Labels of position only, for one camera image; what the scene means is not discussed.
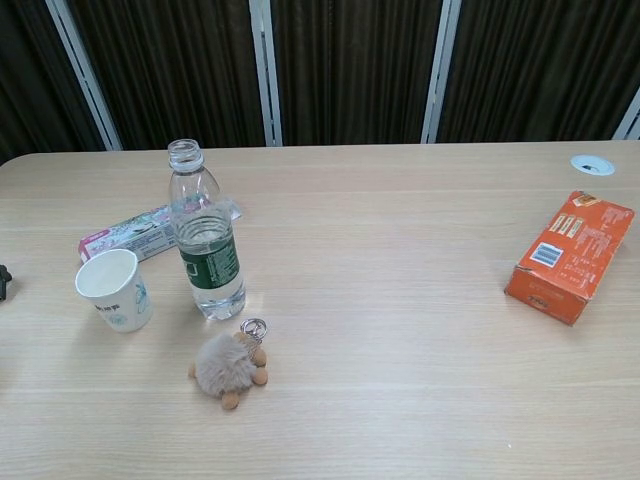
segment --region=plastic water bottle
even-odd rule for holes
[[[168,148],[171,224],[193,297],[208,319],[229,318],[245,302],[229,205],[220,201],[198,142],[176,140]]]

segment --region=furry keychain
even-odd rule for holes
[[[260,347],[267,334],[264,320],[246,320],[233,337],[227,333],[206,342],[189,368],[208,395],[222,400],[222,408],[233,410],[240,402],[240,392],[252,384],[267,383],[267,354]]]

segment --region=barcode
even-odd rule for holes
[[[548,243],[540,243],[538,247],[531,255],[531,260],[535,260],[538,263],[542,263],[548,267],[555,267],[558,263],[558,259],[562,255],[563,250],[560,250]]]

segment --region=cup rim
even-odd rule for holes
[[[103,295],[99,295],[99,296],[95,296],[95,295],[86,295],[85,292],[82,291],[82,289],[80,288],[80,286],[78,285],[78,279],[80,278],[80,275],[82,274],[82,272],[87,268],[87,266],[89,264],[91,264],[91,262],[93,262],[95,259],[102,257],[103,255],[108,255],[108,254],[113,254],[115,252],[121,253],[121,252],[126,252],[127,255],[129,255],[129,257],[134,261],[134,267],[131,270],[131,273],[129,274],[129,276],[126,278],[126,280],[124,280],[116,289],[114,289],[113,291],[107,292]],[[111,250],[105,250],[104,252],[100,252],[98,255],[95,255],[93,257],[91,257],[89,260],[87,260],[84,265],[82,265],[82,267],[80,267],[80,270],[78,270],[78,273],[76,273],[76,280],[75,280],[75,285],[76,285],[76,291],[82,295],[85,298],[103,298],[103,297],[108,297],[109,295],[113,295],[114,293],[119,292],[120,290],[122,290],[129,282],[131,282],[131,280],[133,279],[133,277],[136,274],[137,271],[137,265],[138,265],[138,256],[133,253],[131,250],[127,250],[126,248],[113,248]]]

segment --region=table surface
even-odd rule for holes
[[[166,153],[0,168],[0,477],[638,478],[640,222],[573,328],[502,289],[572,190],[640,209],[640,142],[205,155],[244,211],[247,306],[205,322],[172,249],[140,264],[132,334],[75,293],[76,247],[166,202]],[[187,368],[254,316],[269,384],[225,412]]]

